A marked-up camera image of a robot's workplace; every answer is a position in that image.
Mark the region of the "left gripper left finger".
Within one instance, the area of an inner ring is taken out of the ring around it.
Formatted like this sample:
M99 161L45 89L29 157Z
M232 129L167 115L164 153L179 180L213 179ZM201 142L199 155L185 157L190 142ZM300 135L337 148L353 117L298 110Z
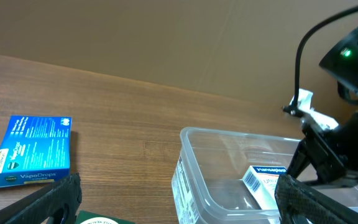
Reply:
M74 223L82 201L78 173L52 182L0 210L0 224Z

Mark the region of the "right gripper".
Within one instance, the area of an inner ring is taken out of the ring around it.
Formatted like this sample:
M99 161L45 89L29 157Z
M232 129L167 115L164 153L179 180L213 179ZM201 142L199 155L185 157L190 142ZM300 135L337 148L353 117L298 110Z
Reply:
M305 138L298 144L287 174L297 179L312 165L317 179L306 185L317 189L353 188L358 185L358 112L342 126L323 129L313 118L302 128Z

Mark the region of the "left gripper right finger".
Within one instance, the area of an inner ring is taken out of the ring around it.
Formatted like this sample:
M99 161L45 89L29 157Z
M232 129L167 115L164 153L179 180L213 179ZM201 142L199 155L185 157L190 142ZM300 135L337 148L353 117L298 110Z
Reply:
M358 224L358 213L284 174L275 188L281 224Z

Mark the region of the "blue VapoDrops box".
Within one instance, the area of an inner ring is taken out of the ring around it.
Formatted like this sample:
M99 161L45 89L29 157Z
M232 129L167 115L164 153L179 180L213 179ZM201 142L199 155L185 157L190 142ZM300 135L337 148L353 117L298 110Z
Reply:
M68 116L12 115L0 145L0 188L68 176L71 125Z

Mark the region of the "white Hansaplast plaster box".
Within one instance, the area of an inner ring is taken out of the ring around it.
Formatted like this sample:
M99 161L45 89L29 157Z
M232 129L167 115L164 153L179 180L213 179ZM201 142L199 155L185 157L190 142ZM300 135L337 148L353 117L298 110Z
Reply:
M275 188L286 172L284 166L249 166L242 181L262 210L277 209Z

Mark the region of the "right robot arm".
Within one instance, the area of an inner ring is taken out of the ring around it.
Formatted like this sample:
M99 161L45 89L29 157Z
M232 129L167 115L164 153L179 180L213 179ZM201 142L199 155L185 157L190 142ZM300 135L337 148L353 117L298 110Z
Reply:
M358 27L341 39L320 61L319 66L337 81L337 93L345 102L358 106ZM306 185L348 188L358 185L358 112L343 125L313 111L308 99L300 100L297 89L285 111L301 117L304 139L287 169L297 178L313 166L317 178Z

